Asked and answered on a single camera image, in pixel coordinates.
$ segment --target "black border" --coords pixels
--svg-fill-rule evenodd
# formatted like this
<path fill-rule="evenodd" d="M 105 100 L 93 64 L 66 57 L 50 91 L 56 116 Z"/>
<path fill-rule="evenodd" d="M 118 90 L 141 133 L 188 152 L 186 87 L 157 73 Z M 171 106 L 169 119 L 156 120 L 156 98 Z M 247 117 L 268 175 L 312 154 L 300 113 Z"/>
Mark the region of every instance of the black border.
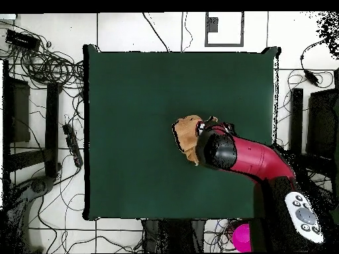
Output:
<path fill-rule="evenodd" d="M 10 88 L 10 76 L 9 76 L 9 61 L 3 61 L 3 208 L 7 205 L 7 199 L 9 198 L 11 191 L 11 177 L 10 177 L 10 162 L 11 162 L 11 134 L 6 132 L 10 132 L 12 130 L 12 118 L 10 114 L 6 114 L 6 112 L 11 112 L 11 103 L 8 103 L 7 95 L 9 94 Z"/>
<path fill-rule="evenodd" d="M 85 207 L 83 209 L 83 219 L 89 220 L 89 208 L 91 198 L 91 188 L 89 182 L 89 45 L 83 45 L 83 112 L 85 122 L 83 124 L 83 166 L 85 180 Z"/>

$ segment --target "remote control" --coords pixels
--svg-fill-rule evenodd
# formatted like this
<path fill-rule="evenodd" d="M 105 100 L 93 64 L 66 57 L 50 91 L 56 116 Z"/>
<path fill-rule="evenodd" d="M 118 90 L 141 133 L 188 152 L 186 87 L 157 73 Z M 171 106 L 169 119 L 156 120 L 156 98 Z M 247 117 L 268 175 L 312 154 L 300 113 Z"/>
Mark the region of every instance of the remote control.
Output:
<path fill-rule="evenodd" d="M 77 138 L 74 134 L 74 130 L 69 124 L 63 125 L 62 129 L 64 130 L 64 134 L 67 136 L 66 143 L 73 155 L 74 164 L 76 167 L 80 168 L 83 165 L 83 160 L 80 154 L 79 146 L 77 145 Z"/>
<path fill-rule="evenodd" d="M 285 203 L 297 232 L 310 241 L 323 243 L 324 236 L 309 201 L 299 192 L 290 192 Z"/>

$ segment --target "metal frame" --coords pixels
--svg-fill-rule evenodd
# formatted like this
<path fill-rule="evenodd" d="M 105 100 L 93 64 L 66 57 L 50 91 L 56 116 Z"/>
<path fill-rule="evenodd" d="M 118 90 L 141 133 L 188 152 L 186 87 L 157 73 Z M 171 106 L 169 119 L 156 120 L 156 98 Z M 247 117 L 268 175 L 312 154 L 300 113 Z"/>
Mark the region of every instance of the metal frame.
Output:
<path fill-rule="evenodd" d="M 218 26 L 214 29 L 211 27 L 211 23 L 216 21 L 218 24 L 218 18 L 210 18 L 209 12 L 206 12 L 205 17 L 205 47 L 243 47 L 244 46 L 244 23 L 245 12 L 241 12 L 241 30 L 240 30 L 240 43 L 239 44 L 209 44 L 209 33 L 218 32 Z"/>

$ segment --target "pink cup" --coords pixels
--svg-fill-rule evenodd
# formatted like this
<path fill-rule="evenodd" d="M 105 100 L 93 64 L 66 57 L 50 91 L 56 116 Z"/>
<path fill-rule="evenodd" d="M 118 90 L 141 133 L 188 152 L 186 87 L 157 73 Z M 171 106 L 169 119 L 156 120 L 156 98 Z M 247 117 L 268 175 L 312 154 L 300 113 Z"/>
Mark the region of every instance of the pink cup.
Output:
<path fill-rule="evenodd" d="M 237 227 L 233 233 L 232 241 L 239 252 L 251 252 L 250 226 L 242 224 Z"/>

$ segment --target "white controller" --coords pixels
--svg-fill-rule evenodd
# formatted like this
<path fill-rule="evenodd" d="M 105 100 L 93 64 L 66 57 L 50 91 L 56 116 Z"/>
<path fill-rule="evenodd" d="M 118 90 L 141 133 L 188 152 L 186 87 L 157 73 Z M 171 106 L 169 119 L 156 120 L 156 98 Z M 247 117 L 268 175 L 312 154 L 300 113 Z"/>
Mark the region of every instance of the white controller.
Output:
<path fill-rule="evenodd" d="M 308 200 L 299 192 L 290 192 L 285 203 L 297 232 L 310 241 L 323 243 L 324 236 Z"/>

